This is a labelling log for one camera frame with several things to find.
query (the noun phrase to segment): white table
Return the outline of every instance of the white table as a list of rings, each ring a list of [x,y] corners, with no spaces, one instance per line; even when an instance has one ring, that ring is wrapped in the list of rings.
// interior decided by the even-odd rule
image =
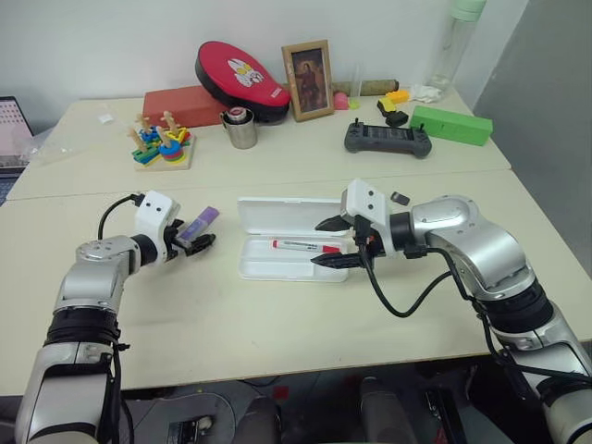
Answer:
[[[369,181],[380,190],[408,194],[412,204],[445,193],[473,197],[485,217],[522,243],[548,296],[563,310],[577,337],[592,338],[590,279],[511,171]],[[182,205],[181,218],[192,218],[207,205],[219,208],[221,216],[212,226],[218,239],[206,253],[146,267],[128,280],[119,314],[122,340],[132,344],[122,353],[123,387],[487,352],[475,313],[451,281],[438,286],[412,317],[398,319],[380,305],[361,269],[337,284],[239,278],[246,234],[239,225],[237,197],[337,197],[347,184],[348,180],[332,180],[168,191]],[[0,208],[0,395],[25,389],[74,250],[95,239],[100,214],[118,197],[119,193],[100,193],[20,200]],[[117,209],[106,223],[105,235],[134,234],[134,210],[132,205]],[[444,270],[438,257],[376,263],[384,291],[400,309],[409,307]]]
[[[355,111],[297,123],[291,117],[276,126],[258,128],[259,142],[250,150],[232,147],[221,125],[196,129],[192,167],[187,171],[134,171],[126,137],[128,125],[142,111],[142,99],[81,101],[73,104],[47,141],[47,146],[71,148],[80,154],[49,165],[34,160],[8,195],[9,200],[138,190],[178,190],[242,185],[313,182],[359,178],[429,175],[509,169],[510,164],[489,140],[485,146],[432,139],[432,153],[418,160],[412,154],[347,152],[343,146],[348,125],[356,117],[384,125],[376,97],[363,97]],[[470,114],[452,92],[438,107]],[[415,103],[399,109],[413,114]],[[116,119],[102,126],[97,117]]]

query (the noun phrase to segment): pink object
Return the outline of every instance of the pink object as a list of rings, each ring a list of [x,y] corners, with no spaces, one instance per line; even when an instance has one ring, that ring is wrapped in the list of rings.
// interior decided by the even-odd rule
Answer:
[[[335,109],[350,109],[347,94],[345,92],[336,92],[333,96],[333,105]]]

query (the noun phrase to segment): wooden peg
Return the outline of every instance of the wooden peg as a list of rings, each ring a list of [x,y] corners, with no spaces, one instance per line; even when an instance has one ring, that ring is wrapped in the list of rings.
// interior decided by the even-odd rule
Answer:
[[[128,137],[131,137],[131,139],[136,143],[140,151],[142,151],[143,153],[146,152],[146,145],[144,145],[144,142],[142,141],[142,139],[140,139],[140,136],[134,128],[129,127]]]
[[[165,111],[163,116],[160,117],[160,120],[166,122],[168,125],[168,130],[173,133],[173,136],[179,136],[179,125],[177,125],[177,122],[173,118],[173,115],[170,113],[170,111]]]
[[[170,139],[165,134],[165,131],[161,127],[156,127],[156,132],[158,133],[158,136],[160,136],[160,140],[163,141],[165,147],[170,148]]]
[[[142,125],[142,129],[146,134],[150,134],[152,132],[152,128],[150,128],[150,123],[148,123],[149,118],[144,117],[141,113],[138,113],[136,116],[136,122]]]

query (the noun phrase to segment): picture frame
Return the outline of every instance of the picture frame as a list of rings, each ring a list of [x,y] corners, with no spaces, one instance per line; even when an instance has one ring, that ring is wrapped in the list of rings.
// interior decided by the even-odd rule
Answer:
[[[292,109],[297,122],[335,112],[327,40],[282,46]]]

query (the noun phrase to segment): water bottle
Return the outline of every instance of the water bottle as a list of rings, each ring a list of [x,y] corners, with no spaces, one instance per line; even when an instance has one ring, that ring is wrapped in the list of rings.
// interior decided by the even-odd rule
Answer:
[[[452,83],[487,0],[453,0],[450,17],[437,55],[436,67],[427,82],[443,94]]]

